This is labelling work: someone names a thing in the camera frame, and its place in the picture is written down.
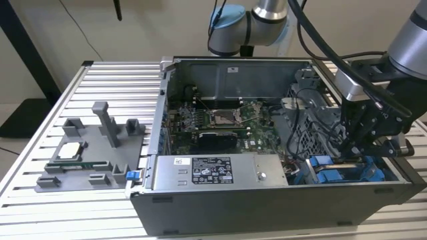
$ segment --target black cable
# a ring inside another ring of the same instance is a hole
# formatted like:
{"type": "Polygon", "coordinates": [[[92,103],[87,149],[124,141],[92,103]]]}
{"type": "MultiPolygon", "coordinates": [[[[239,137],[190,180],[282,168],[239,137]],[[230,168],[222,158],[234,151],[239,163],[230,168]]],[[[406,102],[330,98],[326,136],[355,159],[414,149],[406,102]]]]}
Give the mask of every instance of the black cable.
{"type": "Polygon", "coordinates": [[[100,55],[99,51],[96,51],[95,47],[92,46],[92,44],[91,44],[91,42],[90,42],[90,40],[88,40],[88,37],[87,37],[87,35],[86,35],[86,32],[83,31],[83,29],[82,29],[82,27],[80,27],[80,25],[79,25],[79,23],[78,23],[76,19],[74,18],[72,14],[70,13],[70,11],[68,11],[68,9],[67,9],[67,7],[66,7],[64,3],[63,3],[63,0],[59,0],[59,2],[60,2],[60,4],[62,4],[63,8],[66,9],[66,12],[67,12],[68,16],[71,17],[71,19],[72,19],[74,23],[75,23],[75,24],[76,24],[76,26],[78,26],[78,28],[79,28],[79,30],[80,30],[80,32],[82,32],[82,34],[83,34],[83,36],[84,36],[84,39],[86,39],[87,44],[88,44],[88,45],[90,45],[90,47],[94,49],[94,51],[95,51],[96,55],[99,56],[99,59],[100,59],[102,61],[104,61],[104,59],[102,58],[102,55],[100,55]]]}
{"type": "Polygon", "coordinates": [[[214,11],[212,11],[211,18],[210,18],[210,21],[208,21],[207,35],[211,35],[212,19],[214,19],[214,13],[215,13],[215,9],[216,9],[216,5],[218,4],[219,4],[219,0],[215,0],[214,11]]]}
{"type": "MultiPolygon", "coordinates": [[[[307,0],[303,0],[303,1],[302,1],[302,4],[300,4],[300,10],[302,10],[302,11],[304,11],[306,3],[307,3],[307,0]]],[[[303,39],[300,21],[296,22],[296,33],[298,33],[298,39],[299,39],[300,46],[302,46],[302,48],[304,49],[304,51],[307,52],[307,54],[308,54],[314,59],[318,59],[318,60],[322,60],[322,61],[328,61],[328,60],[330,60],[328,57],[318,56],[318,55],[308,49],[308,46],[307,46],[306,41],[304,41],[304,39],[303,39]]],[[[351,58],[363,57],[363,56],[373,56],[373,55],[381,55],[381,56],[382,56],[382,55],[385,55],[386,53],[387,53],[386,51],[365,51],[365,52],[358,52],[358,53],[354,53],[354,54],[343,55],[343,56],[339,56],[339,57],[341,57],[341,59],[351,59],[351,58]]]]}
{"type": "Polygon", "coordinates": [[[20,155],[20,153],[18,153],[16,151],[12,151],[12,150],[6,149],[6,148],[3,148],[3,147],[0,147],[0,150],[7,151],[7,152],[10,152],[11,154],[20,155]]]}
{"type": "Polygon", "coordinates": [[[300,120],[300,105],[299,105],[299,101],[298,101],[298,98],[299,98],[299,94],[303,90],[314,90],[312,88],[302,88],[296,94],[295,94],[295,119],[294,119],[294,124],[292,124],[292,130],[291,130],[291,135],[288,136],[287,138],[287,141],[286,141],[286,150],[287,152],[291,154],[291,156],[294,157],[294,159],[296,160],[300,160],[300,161],[304,161],[304,159],[298,156],[298,153],[294,153],[291,151],[291,140],[294,138],[294,135],[295,135],[295,132],[296,132],[296,128],[298,128],[298,123],[299,123],[299,120],[300,120]]]}
{"type": "Polygon", "coordinates": [[[357,71],[354,71],[351,66],[342,60],[341,56],[338,56],[335,51],[331,49],[312,23],[310,22],[304,12],[302,11],[298,0],[287,0],[287,2],[296,19],[300,22],[300,25],[307,31],[308,36],[337,67],[363,87],[366,94],[375,101],[375,103],[386,104],[395,110],[398,117],[409,118],[413,115],[411,111],[390,96],[389,92],[382,87],[375,86],[357,71]]]}
{"type": "Polygon", "coordinates": [[[214,16],[215,9],[216,9],[216,5],[218,5],[218,0],[215,0],[215,8],[214,8],[212,15],[211,15],[211,22],[208,23],[207,50],[210,50],[211,37],[212,37],[214,31],[215,31],[215,26],[216,26],[216,24],[219,23],[220,18],[222,18],[222,15],[223,15],[223,9],[224,9],[226,3],[227,3],[227,0],[224,0],[224,1],[222,2],[220,9],[218,10],[218,13],[216,13],[216,15],[215,15],[215,18],[214,18],[214,20],[212,20],[212,16],[214,16]]]}

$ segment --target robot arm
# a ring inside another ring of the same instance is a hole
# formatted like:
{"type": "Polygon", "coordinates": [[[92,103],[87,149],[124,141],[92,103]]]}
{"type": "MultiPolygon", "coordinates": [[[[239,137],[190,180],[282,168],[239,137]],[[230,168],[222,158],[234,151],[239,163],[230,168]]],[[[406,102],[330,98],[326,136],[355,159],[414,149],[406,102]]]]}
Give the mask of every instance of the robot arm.
{"type": "Polygon", "coordinates": [[[411,115],[402,117],[390,107],[379,108],[361,85],[339,70],[334,83],[343,98],[341,120],[346,140],[338,146],[342,156],[361,153],[381,157],[414,155],[405,134],[427,112],[427,0],[422,0],[414,10],[390,45],[389,55],[354,61],[351,67],[378,88],[386,89],[411,115]],[[374,144],[389,136],[391,139],[381,146],[374,144]]]}
{"type": "Polygon", "coordinates": [[[251,11],[227,4],[214,11],[208,50],[218,56],[239,53],[240,46],[268,46],[286,35],[286,0],[259,0],[251,11]]]}
{"type": "MultiPolygon", "coordinates": [[[[323,41],[296,0],[287,0],[296,19],[339,71],[334,84],[342,95],[341,123],[345,141],[335,146],[343,157],[414,155],[405,139],[414,121],[427,112],[427,0],[422,0],[390,48],[379,59],[347,65],[323,41]],[[390,137],[382,145],[375,141],[390,137]]],[[[268,46],[287,32],[287,3],[260,0],[251,12],[226,5],[214,12],[208,49],[230,57],[240,46],[268,46]]]]}

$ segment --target aluminum extrusion table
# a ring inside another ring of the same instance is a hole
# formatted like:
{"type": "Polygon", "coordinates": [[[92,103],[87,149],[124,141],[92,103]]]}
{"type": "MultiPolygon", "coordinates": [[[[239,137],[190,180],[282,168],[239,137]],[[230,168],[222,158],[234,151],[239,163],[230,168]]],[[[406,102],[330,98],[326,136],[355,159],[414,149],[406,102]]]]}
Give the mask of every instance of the aluminum extrusion table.
{"type": "MultiPolygon", "coordinates": [[[[326,63],[332,72],[335,66],[326,63]]],[[[158,62],[95,62],[83,66],[0,183],[0,239],[127,239],[147,236],[126,198],[124,189],[36,193],[34,186],[64,135],[68,117],[99,124],[91,107],[108,101],[108,113],[119,124],[132,117],[147,125],[140,166],[151,138],[151,127],[162,79],[158,62]]],[[[415,147],[409,162],[427,180],[427,127],[421,121],[407,137],[415,147]]],[[[427,239],[427,191],[402,205],[382,208],[361,226],[279,232],[194,236],[191,240],[398,240],[427,239]]]]}

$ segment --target wire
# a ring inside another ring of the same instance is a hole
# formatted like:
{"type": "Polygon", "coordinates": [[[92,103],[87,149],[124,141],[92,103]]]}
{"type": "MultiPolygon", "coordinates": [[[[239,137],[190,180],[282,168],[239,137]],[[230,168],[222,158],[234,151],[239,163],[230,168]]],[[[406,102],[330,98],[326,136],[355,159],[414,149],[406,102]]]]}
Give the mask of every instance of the wire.
{"type": "Polygon", "coordinates": [[[91,42],[90,42],[90,40],[88,40],[88,37],[87,37],[87,35],[86,35],[86,32],[83,31],[83,29],[82,29],[82,27],[80,27],[76,19],[74,18],[72,14],[70,13],[70,11],[68,11],[68,9],[67,9],[67,7],[66,7],[66,4],[63,3],[63,0],[59,0],[59,2],[60,2],[60,4],[62,4],[63,8],[66,9],[66,12],[67,12],[68,16],[71,17],[74,23],[75,23],[76,26],[78,26],[78,28],[79,28],[83,36],[84,36],[84,39],[86,39],[87,44],[90,45],[90,47],[91,47],[92,50],[95,51],[96,55],[99,56],[99,59],[100,59],[102,61],[104,61],[104,59],[102,58],[102,55],[100,55],[99,51],[96,51],[95,47],[92,46],[92,44],[91,44],[91,42]]]}
{"type": "Polygon", "coordinates": [[[6,149],[6,148],[3,148],[3,147],[0,147],[0,150],[7,151],[7,152],[10,152],[11,154],[20,155],[20,153],[18,153],[16,151],[12,151],[12,150],[6,149]]]}
{"type": "Polygon", "coordinates": [[[214,13],[215,13],[215,9],[216,9],[216,5],[218,4],[219,4],[219,0],[215,0],[214,11],[212,11],[211,18],[210,18],[210,21],[208,21],[207,35],[211,35],[212,19],[214,19],[214,13]]]}
{"type": "MultiPolygon", "coordinates": [[[[302,10],[302,11],[304,10],[306,3],[307,3],[307,0],[303,0],[303,1],[302,1],[302,4],[300,4],[300,10],[302,10]]],[[[304,39],[303,39],[300,21],[298,21],[298,23],[296,23],[296,33],[298,33],[298,39],[299,39],[300,46],[302,46],[302,48],[304,49],[304,51],[307,52],[307,54],[308,54],[314,59],[318,59],[318,60],[322,60],[322,61],[328,61],[328,60],[330,60],[328,57],[318,56],[318,55],[308,49],[308,47],[307,47],[307,45],[306,45],[306,42],[304,42],[304,39]]],[[[363,57],[363,56],[373,56],[373,55],[381,55],[381,56],[382,56],[382,55],[385,55],[386,53],[387,53],[386,51],[365,51],[365,52],[358,52],[358,53],[354,53],[354,54],[343,55],[343,56],[339,56],[339,57],[341,57],[341,59],[351,59],[351,58],[363,57]]]]}
{"type": "Polygon", "coordinates": [[[375,105],[382,106],[383,102],[390,108],[395,110],[398,117],[409,118],[413,115],[411,111],[391,97],[389,92],[382,87],[375,86],[367,79],[365,79],[365,77],[357,71],[354,71],[351,66],[343,61],[341,56],[338,56],[338,54],[322,38],[304,12],[302,11],[298,0],[287,0],[287,2],[296,16],[296,19],[300,22],[300,25],[304,27],[314,43],[316,44],[324,55],[330,58],[332,63],[337,65],[337,67],[343,71],[343,73],[363,87],[363,91],[375,101],[375,105]]]}
{"type": "Polygon", "coordinates": [[[212,37],[214,31],[215,31],[215,26],[216,26],[216,24],[219,23],[220,18],[222,18],[222,15],[223,15],[223,9],[224,9],[226,3],[227,3],[227,0],[224,0],[224,1],[222,2],[220,9],[218,10],[218,13],[216,13],[216,15],[215,15],[215,18],[214,18],[214,20],[212,20],[212,16],[214,16],[215,9],[216,9],[216,5],[218,5],[218,0],[215,0],[215,8],[214,8],[212,15],[211,15],[211,22],[208,23],[207,50],[210,50],[211,37],[212,37]]]}

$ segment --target blue latch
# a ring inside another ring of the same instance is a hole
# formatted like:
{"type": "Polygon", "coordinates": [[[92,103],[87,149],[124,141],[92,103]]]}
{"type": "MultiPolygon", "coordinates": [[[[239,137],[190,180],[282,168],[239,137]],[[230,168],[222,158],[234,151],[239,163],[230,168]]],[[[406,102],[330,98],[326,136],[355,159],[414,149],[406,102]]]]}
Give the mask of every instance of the blue latch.
{"type": "Polygon", "coordinates": [[[312,156],[310,158],[310,163],[312,167],[318,167],[322,165],[332,165],[334,161],[331,156],[312,156]]]}
{"type": "Polygon", "coordinates": [[[127,181],[138,181],[140,180],[140,171],[128,171],[126,174],[127,181]]]}

